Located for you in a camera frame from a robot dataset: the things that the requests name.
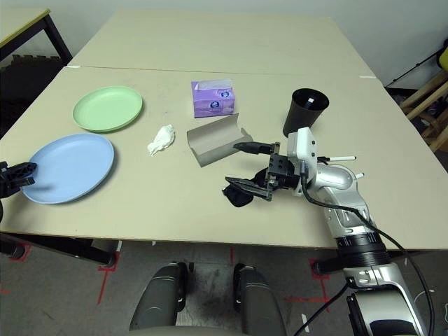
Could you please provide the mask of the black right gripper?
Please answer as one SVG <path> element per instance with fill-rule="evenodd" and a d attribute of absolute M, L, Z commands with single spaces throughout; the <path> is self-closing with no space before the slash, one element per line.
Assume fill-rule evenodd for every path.
<path fill-rule="evenodd" d="M 259 186 L 248 179 L 226 176 L 225 180 L 241 192 L 262 198 L 268 202 L 272 200 L 273 192 L 278 189 L 295 189 L 300 177 L 295 174 L 293 163 L 284 155 L 279 154 L 280 143 L 260 143 L 255 141 L 236 143 L 233 148 L 250 154 L 269 155 L 267 167 L 267 185 Z"/>

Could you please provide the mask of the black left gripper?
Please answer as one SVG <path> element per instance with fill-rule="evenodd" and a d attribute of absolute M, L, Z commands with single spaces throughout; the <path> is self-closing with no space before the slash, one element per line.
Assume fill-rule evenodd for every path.
<path fill-rule="evenodd" d="M 6 162 L 1 162 L 1 178 L 0 178 L 0 197 L 1 199 L 10 197 L 13 189 L 30 186 L 35 183 L 33 177 L 30 177 L 37 168 L 37 164 L 33 162 L 23 162 L 8 168 Z"/>

